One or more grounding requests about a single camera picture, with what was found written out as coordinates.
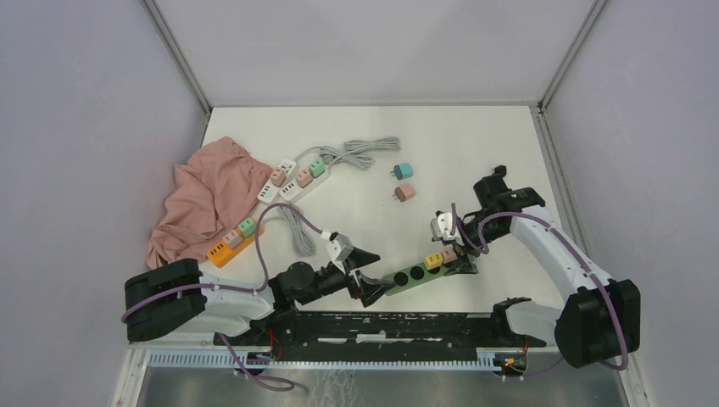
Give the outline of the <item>green power strip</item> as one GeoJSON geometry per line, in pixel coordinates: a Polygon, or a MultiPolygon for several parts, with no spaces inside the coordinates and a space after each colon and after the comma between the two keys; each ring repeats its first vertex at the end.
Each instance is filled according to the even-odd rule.
{"type": "Polygon", "coordinates": [[[388,289],[385,295],[397,295],[412,288],[419,287],[420,285],[427,284],[428,282],[433,282],[441,277],[451,276],[460,270],[463,265],[463,262],[457,259],[434,269],[427,269],[424,263],[418,263],[395,271],[382,278],[383,281],[393,283],[393,287],[388,289]]]}

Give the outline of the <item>pink charger plug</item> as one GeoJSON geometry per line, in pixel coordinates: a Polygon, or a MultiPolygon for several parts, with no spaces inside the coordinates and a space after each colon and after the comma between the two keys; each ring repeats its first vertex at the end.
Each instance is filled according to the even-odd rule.
{"type": "Polygon", "coordinates": [[[401,203],[412,199],[415,195],[415,188],[410,183],[401,184],[393,190],[393,196],[401,203]]]}

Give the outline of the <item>teal usb charger plug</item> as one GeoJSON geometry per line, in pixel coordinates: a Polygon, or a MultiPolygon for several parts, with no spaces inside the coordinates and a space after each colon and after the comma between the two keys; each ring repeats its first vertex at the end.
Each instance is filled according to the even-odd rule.
{"type": "Polygon", "coordinates": [[[411,178],[414,175],[414,171],[409,163],[400,163],[393,167],[391,174],[395,179],[401,181],[411,178]]]}

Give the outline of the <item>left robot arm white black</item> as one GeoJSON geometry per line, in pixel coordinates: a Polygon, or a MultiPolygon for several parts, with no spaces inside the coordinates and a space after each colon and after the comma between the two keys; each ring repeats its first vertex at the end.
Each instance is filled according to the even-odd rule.
{"type": "Polygon", "coordinates": [[[265,338],[267,324],[292,314],[299,304],[345,290],[368,307],[395,286],[393,279],[370,278],[360,270],[350,275],[333,263],[314,270],[295,262],[260,290],[203,272],[195,259],[183,259],[126,281],[121,320],[132,343],[170,334],[221,333],[254,345],[265,338]]]}

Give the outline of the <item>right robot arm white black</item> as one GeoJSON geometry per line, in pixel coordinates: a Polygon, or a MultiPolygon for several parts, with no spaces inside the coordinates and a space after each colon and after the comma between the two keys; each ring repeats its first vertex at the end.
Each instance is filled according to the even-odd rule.
{"type": "Polygon", "coordinates": [[[525,297],[496,303],[491,338],[510,346],[522,336],[533,337],[555,346],[574,368],[600,363],[626,370],[630,353],[640,345],[638,287],[602,270],[564,233],[535,189],[512,189],[506,175],[506,167],[498,165],[474,184],[478,211],[458,216],[452,205],[448,212],[437,212],[431,223],[434,239],[452,246],[460,257],[487,255],[490,243],[512,236],[558,290],[560,308],[525,297]]]}

